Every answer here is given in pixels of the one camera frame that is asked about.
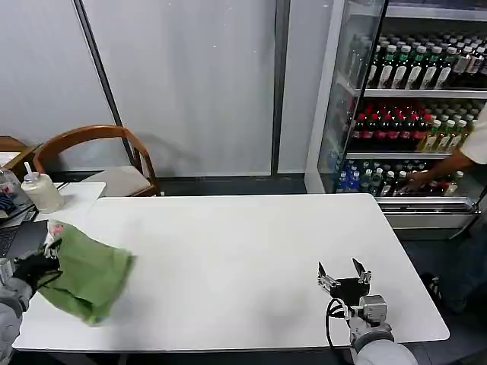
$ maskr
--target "display fridge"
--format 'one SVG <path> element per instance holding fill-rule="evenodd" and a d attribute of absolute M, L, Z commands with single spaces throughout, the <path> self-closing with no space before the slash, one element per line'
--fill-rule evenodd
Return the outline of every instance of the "display fridge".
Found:
<path fill-rule="evenodd" d="M 487 99 L 487 8 L 335 0 L 331 19 L 307 191 L 372 194 L 402 238 L 457 235 L 480 215 L 487 167 L 404 186 L 475 128 Z"/>

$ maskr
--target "white wall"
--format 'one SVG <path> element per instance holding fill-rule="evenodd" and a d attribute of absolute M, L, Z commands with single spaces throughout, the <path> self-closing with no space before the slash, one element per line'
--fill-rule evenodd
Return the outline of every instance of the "white wall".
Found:
<path fill-rule="evenodd" d="M 159 176 L 270 173 L 275 1 L 84 0 Z"/>
<path fill-rule="evenodd" d="M 66 130 L 113 124 L 73 4 L 0 3 L 2 135 L 39 144 Z M 94 141 L 65 154 L 67 170 L 126 164 L 120 141 Z"/>
<path fill-rule="evenodd" d="M 291 0 L 280 173 L 303 173 L 320 88 L 332 0 Z"/>

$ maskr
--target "white shirt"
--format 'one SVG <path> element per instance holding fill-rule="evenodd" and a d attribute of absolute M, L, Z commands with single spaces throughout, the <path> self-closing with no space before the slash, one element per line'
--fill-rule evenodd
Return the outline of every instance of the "white shirt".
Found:
<path fill-rule="evenodd" d="M 475 128 L 460 151 L 475 163 L 487 163 L 487 107 L 480 112 Z"/>

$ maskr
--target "green cloth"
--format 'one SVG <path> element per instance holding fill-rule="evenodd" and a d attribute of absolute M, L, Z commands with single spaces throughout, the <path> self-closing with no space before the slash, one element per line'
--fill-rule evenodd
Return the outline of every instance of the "green cloth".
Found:
<path fill-rule="evenodd" d="M 65 227 L 57 252 L 62 274 L 39 292 L 55 307 L 93 325 L 109 315 L 135 256 L 92 240 L 70 224 L 62 224 Z"/>

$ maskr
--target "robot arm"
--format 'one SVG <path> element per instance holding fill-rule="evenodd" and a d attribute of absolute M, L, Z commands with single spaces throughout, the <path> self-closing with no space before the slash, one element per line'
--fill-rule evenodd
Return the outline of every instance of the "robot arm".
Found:
<path fill-rule="evenodd" d="M 59 262 L 39 254 L 16 261 L 16 266 L 13 277 L 0 287 L 0 365 L 10 361 L 12 345 L 20 334 L 22 313 L 29 309 L 39 278 L 57 270 Z"/>
<path fill-rule="evenodd" d="M 368 295 L 371 272 L 365 271 L 362 264 L 353 259 L 359 278 L 334 279 L 326 274 L 321 263 L 318 266 L 318 284 L 329 293 L 331 303 L 338 302 L 326 311 L 328 317 L 343 318 L 350 328 L 350 342 L 357 353 L 355 360 L 359 365 L 418 365 L 414 355 L 394 342 L 392 328 L 386 323 L 387 304 L 380 295 Z M 326 335 L 329 339 L 328 325 Z"/>

